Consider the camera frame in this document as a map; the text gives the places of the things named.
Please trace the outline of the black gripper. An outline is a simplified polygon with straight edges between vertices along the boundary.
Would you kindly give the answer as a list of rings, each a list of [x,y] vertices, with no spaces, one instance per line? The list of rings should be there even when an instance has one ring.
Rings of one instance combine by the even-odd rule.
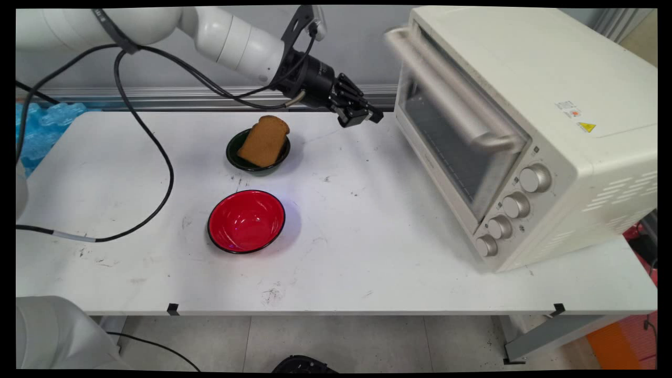
[[[287,98],[305,92],[300,103],[310,108],[326,108],[338,115],[343,128],[364,121],[379,123],[383,112],[371,105],[363,92],[345,74],[336,75],[333,68],[319,59],[307,56],[291,75],[272,86]]]

